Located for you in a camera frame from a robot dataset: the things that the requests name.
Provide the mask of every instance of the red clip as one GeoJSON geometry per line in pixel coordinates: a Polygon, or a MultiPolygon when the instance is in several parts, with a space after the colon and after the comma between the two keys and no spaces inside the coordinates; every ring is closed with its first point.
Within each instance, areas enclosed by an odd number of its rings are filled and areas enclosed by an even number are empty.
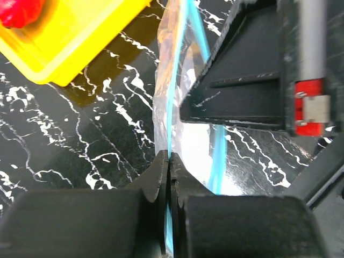
{"type": "MultiPolygon", "coordinates": [[[[297,97],[298,94],[305,93],[307,97],[323,94],[323,80],[316,79],[298,82],[295,85],[295,122],[303,121],[303,100],[297,97]]],[[[300,136],[321,136],[324,131],[322,123],[307,123],[304,126],[296,125],[296,134],[300,136]]]]}

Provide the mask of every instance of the red object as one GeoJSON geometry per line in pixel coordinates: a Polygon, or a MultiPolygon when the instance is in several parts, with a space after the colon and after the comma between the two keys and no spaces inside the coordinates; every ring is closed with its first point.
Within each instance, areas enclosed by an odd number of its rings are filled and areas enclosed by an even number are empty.
{"type": "Polygon", "coordinates": [[[45,0],[0,0],[0,20],[5,27],[22,28],[35,22],[45,0]]]}
{"type": "MultiPolygon", "coordinates": [[[[323,94],[323,80],[310,80],[296,83],[295,94],[304,92],[307,97],[319,96],[323,94]]],[[[302,98],[295,99],[295,121],[303,120],[303,100],[302,98]]],[[[305,126],[296,125],[296,134],[301,136],[321,136],[324,131],[324,124],[321,123],[307,123],[305,126]]]]}

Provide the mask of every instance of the black metal bracket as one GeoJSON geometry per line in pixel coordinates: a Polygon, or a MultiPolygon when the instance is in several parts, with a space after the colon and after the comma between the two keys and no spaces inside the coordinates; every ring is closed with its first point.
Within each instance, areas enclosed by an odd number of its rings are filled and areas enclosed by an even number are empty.
{"type": "MultiPolygon", "coordinates": [[[[331,97],[331,122],[339,132],[344,123],[344,44],[338,33],[344,23],[338,16],[343,10],[342,1],[327,1],[323,94],[331,97]]],[[[299,20],[298,1],[236,1],[210,59],[183,100],[181,120],[295,135],[299,20]]]]}

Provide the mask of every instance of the metal bolt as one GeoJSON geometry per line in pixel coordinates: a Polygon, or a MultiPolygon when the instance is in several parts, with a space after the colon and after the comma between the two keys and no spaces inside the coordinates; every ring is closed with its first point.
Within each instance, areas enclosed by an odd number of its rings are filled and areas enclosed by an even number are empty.
{"type": "Polygon", "coordinates": [[[300,92],[295,94],[296,98],[304,98],[306,96],[307,96],[307,93],[305,93],[304,91],[300,91],[300,92]]]}

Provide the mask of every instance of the blue plastic strip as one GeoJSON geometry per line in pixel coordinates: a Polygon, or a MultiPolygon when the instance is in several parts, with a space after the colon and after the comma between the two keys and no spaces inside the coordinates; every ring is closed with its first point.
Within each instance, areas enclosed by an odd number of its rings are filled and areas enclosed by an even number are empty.
{"type": "MultiPolygon", "coordinates": [[[[176,87],[176,79],[178,72],[179,58],[181,54],[183,37],[187,26],[187,18],[190,21],[191,27],[196,37],[197,44],[200,48],[202,59],[204,63],[210,57],[209,45],[207,43],[203,23],[200,14],[196,9],[193,0],[182,1],[180,9],[180,21],[178,23],[176,48],[173,62],[173,69],[171,75],[171,82],[168,88],[167,100],[167,151],[168,157],[171,157],[171,137],[172,137],[172,114],[173,114],[173,101],[176,87]]],[[[221,185],[224,173],[226,171],[226,151],[227,142],[225,139],[225,128],[221,125],[215,126],[215,141],[213,151],[213,164],[210,172],[210,180],[208,188],[215,194],[221,193],[221,185]]],[[[172,216],[169,204],[166,210],[166,239],[165,243],[167,248],[173,254],[173,231],[172,231],[172,216]]]]}
{"type": "MultiPolygon", "coordinates": [[[[176,48],[173,60],[173,68],[172,68],[172,75],[170,85],[168,87],[167,92],[167,152],[168,158],[171,158],[171,139],[172,139],[172,113],[173,113],[173,101],[175,95],[175,88],[176,88],[176,80],[177,80],[177,72],[178,72],[178,64],[179,58],[181,55],[183,37],[185,34],[186,24],[187,24],[187,16],[188,16],[188,6],[186,2],[182,2],[181,9],[180,9],[180,16],[178,22],[178,29],[177,29],[177,39],[176,39],[176,48]]],[[[173,229],[172,229],[172,215],[170,210],[170,205],[168,204],[166,207],[166,238],[165,243],[167,249],[173,255],[173,229]]]]}
{"type": "MultiPolygon", "coordinates": [[[[187,0],[189,7],[189,20],[195,33],[196,41],[200,49],[204,63],[210,57],[209,45],[207,43],[206,35],[203,28],[203,23],[200,14],[196,9],[193,0],[187,0]]],[[[213,151],[213,164],[210,171],[210,179],[208,182],[208,189],[214,194],[221,194],[221,186],[224,174],[226,172],[226,152],[227,141],[225,139],[225,128],[222,125],[215,126],[215,140],[213,151]]]]}

